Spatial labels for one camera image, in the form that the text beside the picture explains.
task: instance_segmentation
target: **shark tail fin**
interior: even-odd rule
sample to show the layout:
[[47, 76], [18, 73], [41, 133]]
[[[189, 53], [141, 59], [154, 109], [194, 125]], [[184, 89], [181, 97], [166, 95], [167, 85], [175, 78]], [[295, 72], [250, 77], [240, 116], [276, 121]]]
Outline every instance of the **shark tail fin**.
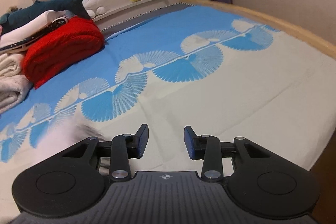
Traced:
[[83, 7], [83, 0], [67, 0], [67, 10], [74, 13], [75, 15], [85, 18], [85, 19], [91, 19], [88, 15], [87, 11]]

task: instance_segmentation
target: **white folded towel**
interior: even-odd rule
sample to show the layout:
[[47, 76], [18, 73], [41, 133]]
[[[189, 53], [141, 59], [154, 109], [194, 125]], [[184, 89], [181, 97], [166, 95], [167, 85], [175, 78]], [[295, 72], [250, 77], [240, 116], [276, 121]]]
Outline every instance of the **white folded towel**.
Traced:
[[21, 103], [32, 86], [24, 75], [0, 77], [0, 114]]
[[1, 54], [0, 55], [0, 76], [14, 76], [21, 72], [21, 61], [23, 54]]

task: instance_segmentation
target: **white teddy bear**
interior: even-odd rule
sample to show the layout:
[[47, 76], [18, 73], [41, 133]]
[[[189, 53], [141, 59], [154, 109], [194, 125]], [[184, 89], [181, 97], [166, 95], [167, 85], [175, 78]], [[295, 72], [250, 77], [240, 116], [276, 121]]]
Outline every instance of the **white teddy bear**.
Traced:
[[99, 5], [100, 2], [101, 0], [83, 0], [83, 6], [91, 18], [106, 13], [106, 9]]

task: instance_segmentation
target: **ribbed gray plate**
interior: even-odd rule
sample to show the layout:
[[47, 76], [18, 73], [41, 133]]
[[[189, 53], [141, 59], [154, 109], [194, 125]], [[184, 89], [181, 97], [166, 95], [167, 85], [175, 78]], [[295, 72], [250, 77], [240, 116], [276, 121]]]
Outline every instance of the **ribbed gray plate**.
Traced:
[[292, 220], [251, 215], [235, 205], [221, 185], [200, 180], [194, 171], [140, 171], [128, 182], [112, 184], [95, 206], [78, 215], [53, 220], [22, 213], [13, 221], [13, 224], [33, 223], [317, 224], [308, 215]]

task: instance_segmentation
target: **blue and white bed sheet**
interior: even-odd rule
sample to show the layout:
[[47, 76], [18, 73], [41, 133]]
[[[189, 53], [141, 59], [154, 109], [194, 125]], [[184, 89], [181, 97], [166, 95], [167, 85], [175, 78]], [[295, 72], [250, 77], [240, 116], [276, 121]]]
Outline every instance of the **blue and white bed sheet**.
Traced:
[[[18, 212], [14, 178], [41, 158], [46, 132], [68, 119], [108, 139], [147, 123], [150, 140], [134, 170], [200, 170], [184, 147], [187, 124], [223, 141], [245, 136], [308, 169], [335, 128], [335, 73], [336, 62], [306, 43], [237, 15], [195, 6], [149, 20], [2, 115], [0, 219]], [[53, 139], [50, 155], [69, 145], [62, 132]]]

